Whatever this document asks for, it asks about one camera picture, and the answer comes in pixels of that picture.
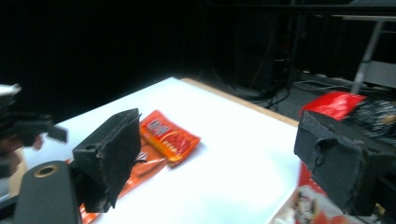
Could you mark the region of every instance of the snack wrapper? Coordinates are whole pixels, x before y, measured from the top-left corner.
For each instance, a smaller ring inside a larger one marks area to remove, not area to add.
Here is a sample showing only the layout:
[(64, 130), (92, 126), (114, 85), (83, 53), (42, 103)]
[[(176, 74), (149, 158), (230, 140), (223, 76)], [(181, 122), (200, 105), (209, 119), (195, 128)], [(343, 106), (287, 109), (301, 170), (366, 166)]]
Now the snack wrapper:
[(201, 140), (177, 126), (159, 110), (141, 121), (140, 133), (168, 159), (171, 166), (186, 160)]
[[(166, 158), (160, 154), (157, 149), (149, 144), (144, 138), (141, 137), (140, 154), (136, 158), (136, 165), (132, 168), (131, 176), (126, 181), (125, 186), (120, 192), (119, 198), (145, 182), (147, 179), (153, 177), (167, 165)], [(84, 224), (91, 223), (100, 214), (87, 213), (85, 207), (80, 207), (81, 218)]]

